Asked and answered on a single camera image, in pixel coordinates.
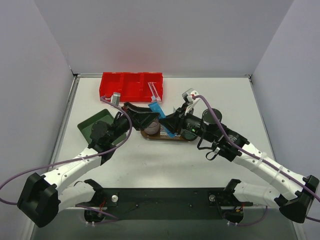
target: blue object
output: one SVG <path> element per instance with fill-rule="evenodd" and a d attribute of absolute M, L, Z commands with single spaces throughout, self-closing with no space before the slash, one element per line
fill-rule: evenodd
<path fill-rule="evenodd" d="M 162 111 L 160 105 L 157 102 L 150 103 L 148 106 L 152 110 L 152 112 L 160 113 L 160 116 L 158 117 L 159 119 L 164 119 L 166 117 L 164 111 Z M 163 128 L 164 128 L 165 132 L 169 135 L 170 138 L 173 138 L 174 136 L 176 136 L 175 133 L 171 133 L 164 126 L 163 126 Z"/>

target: red wire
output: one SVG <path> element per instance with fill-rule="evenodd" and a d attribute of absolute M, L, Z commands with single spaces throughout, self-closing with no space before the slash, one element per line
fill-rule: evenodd
<path fill-rule="evenodd" d="M 103 199 L 103 202 L 100 204 L 100 211 L 102 210 L 102 208 L 104 207 L 104 205 L 106 204 L 107 198 L 105 197 Z"/>

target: screw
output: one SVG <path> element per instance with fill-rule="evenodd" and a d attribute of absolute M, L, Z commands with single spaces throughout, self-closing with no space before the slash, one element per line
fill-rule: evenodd
<path fill-rule="evenodd" d="M 111 197 L 111 201 L 113 202 L 113 203 L 116 203 L 116 202 L 118 202 L 118 196 L 117 195 L 113 195 L 112 197 Z"/>
<path fill-rule="evenodd" d="M 216 196 L 211 194 L 211 195 L 209 196 L 209 201 L 210 201 L 210 202 L 214 202 L 215 200 L 216 200 Z"/>

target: red storage box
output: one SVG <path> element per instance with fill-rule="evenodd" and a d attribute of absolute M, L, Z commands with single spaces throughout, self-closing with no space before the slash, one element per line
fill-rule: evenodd
<path fill-rule="evenodd" d="M 162 100 L 163 76 L 161 72 L 104 72 L 100 83 L 100 97 L 111 98 L 120 93 L 120 102 L 151 103 L 153 95 L 148 83 L 153 83 Z"/>

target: white wall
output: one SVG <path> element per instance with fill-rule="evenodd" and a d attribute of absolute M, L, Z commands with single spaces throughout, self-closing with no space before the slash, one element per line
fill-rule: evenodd
<path fill-rule="evenodd" d="M 320 1 L 295 0 L 253 74 L 277 161 L 320 177 Z M 309 215 L 320 218 L 320 204 Z M 306 220 L 309 240 L 319 223 Z"/>
<path fill-rule="evenodd" d="M 252 74 L 293 0 L 34 0 L 74 73 Z"/>
<path fill-rule="evenodd" d="M 73 76 L 33 0 L 0 1 L 0 182 L 49 162 Z M 0 196 L 17 201 L 26 177 Z M 0 239 L 20 239 L 26 217 L 0 203 Z"/>

